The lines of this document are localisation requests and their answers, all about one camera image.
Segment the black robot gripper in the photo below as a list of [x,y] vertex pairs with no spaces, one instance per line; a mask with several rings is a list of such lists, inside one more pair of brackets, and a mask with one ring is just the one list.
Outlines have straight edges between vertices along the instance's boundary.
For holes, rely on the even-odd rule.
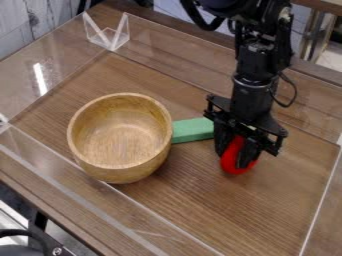
[[203,116],[213,122],[213,144],[217,156],[221,156],[232,138],[237,137],[237,155],[235,167],[249,169],[261,151],[276,156],[287,130],[271,116],[278,77],[263,81],[232,77],[229,98],[209,94]]

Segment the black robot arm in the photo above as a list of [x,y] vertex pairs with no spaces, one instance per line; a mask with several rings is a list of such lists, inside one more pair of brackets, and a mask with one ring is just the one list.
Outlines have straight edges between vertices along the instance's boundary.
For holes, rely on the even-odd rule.
[[224,172],[252,169],[261,153],[278,155],[288,136],[271,108],[291,106],[276,98],[291,64],[290,0],[180,0],[192,22],[205,31],[220,25],[235,37],[236,70],[228,98],[207,96],[204,117],[213,122],[215,152]]

